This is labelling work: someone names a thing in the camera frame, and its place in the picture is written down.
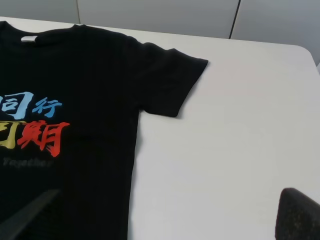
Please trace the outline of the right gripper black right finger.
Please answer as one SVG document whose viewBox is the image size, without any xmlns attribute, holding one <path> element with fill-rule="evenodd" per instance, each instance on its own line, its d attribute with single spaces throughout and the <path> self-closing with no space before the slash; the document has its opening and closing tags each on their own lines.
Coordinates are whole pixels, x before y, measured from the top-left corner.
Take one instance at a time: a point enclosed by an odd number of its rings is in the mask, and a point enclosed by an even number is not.
<svg viewBox="0 0 320 240">
<path fill-rule="evenodd" d="M 279 198 L 276 240 L 319 240 L 320 204 L 295 188 L 285 188 Z"/>
</svg>

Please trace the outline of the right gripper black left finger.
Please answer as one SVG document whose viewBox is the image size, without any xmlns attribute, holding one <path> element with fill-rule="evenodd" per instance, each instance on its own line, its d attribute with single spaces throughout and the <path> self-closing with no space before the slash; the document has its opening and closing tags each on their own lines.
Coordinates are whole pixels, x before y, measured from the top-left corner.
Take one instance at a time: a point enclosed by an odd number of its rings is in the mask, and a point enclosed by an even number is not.
<svg viewBox="0 0 320 240">
<path fill-rule="evenodd" d="M 59 193 L 58 189 L 50 189 L 7 218 L 0 224 L 0 239 L 14 240 Z"/>
</svg>

